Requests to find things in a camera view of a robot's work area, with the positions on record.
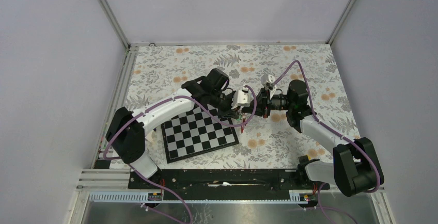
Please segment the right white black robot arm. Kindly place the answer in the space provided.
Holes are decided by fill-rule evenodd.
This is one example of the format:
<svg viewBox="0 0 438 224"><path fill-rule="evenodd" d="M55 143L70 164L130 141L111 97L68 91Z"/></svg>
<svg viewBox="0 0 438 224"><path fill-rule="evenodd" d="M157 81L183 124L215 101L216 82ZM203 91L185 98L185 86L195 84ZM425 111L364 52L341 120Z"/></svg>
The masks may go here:
<svg viewBox="0 0 438 224"><path fill-rule="evenodd" d="M296 169L296 182L304 189L316 182L336 185L347 197L358 193L373 193L384 183L384 175L370 139L353 139L325 124L312 106L308 85L292 80L285 94L277 94L268 83L254 97L244 87L235 95L242 113L267 118L272 111L284 111L288 124L330 151L333 161L301 157Z"/></svg>

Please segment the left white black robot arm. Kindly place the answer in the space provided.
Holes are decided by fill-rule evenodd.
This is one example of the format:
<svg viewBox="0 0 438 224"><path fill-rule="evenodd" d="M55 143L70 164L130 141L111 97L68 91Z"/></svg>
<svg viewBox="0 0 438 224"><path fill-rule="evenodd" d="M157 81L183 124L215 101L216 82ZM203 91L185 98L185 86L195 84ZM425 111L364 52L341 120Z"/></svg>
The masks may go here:
<svg viewBox="0 0 438 224"><path fill-rule="evenodd" d="M228 76L215 68L206 76L185 82L175 93L145 110L118 109L105 137L108 147L117 153L116 159L141 174L140 181L147 188L155 188L160 183L160 175L157 165L147 154L146 135L172 117L192 110L195 104L210 105L223 116L250 100L246 96L247 88L225 94L228 82Z"/></svg>

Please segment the floral patterned table mat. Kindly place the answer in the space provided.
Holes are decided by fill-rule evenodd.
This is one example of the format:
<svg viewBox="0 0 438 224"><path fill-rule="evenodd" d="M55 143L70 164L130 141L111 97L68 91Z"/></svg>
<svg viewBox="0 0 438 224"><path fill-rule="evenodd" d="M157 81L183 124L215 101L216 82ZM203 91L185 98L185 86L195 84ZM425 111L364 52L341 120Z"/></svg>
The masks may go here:
<svg viewBox="0 0 438 224"><path fill-rule="evenodd" d="M125 100L129 110L144 109L213 68L229 76L231 89L249 85L255 92L260 90L264 74L279 79L281 93L287 91L290 81L306 78L320 119L344 135L360 137L328 44L142 46L134 54ZM294 168L303 155L332 161L329 150L291 128L280 111L266 119L254 117L236 133L237 145L174 163L167 162L161 129L146 145L161 169L287 169Z"/></svg>

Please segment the black white chessboard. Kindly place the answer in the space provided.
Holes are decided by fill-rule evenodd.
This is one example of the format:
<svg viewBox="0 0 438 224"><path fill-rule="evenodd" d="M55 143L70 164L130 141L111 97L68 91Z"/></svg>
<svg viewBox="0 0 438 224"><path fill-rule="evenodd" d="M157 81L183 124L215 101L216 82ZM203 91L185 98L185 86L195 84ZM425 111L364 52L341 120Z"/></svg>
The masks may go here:
<svg viewBox="0 0 438 224"><path fill-rule="evenodd" d="M161 124L166 160L181 161L239 143L236 131L213 120L200 107Z"/></svg>

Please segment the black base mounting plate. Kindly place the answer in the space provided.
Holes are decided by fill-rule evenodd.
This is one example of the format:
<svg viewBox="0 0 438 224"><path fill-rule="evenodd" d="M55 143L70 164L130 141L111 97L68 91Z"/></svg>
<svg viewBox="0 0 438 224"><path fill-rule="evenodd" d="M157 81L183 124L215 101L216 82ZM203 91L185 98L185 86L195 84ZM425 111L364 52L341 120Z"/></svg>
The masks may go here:
<svg viewBox="0 0 438 224"><path fill-rule="evenodd" d="M321 182L312 182L295 169L161 169L143 180L130 173L128 189L156 190L165 186L180 197L278 197L287 191L314 194Z"/></svg>

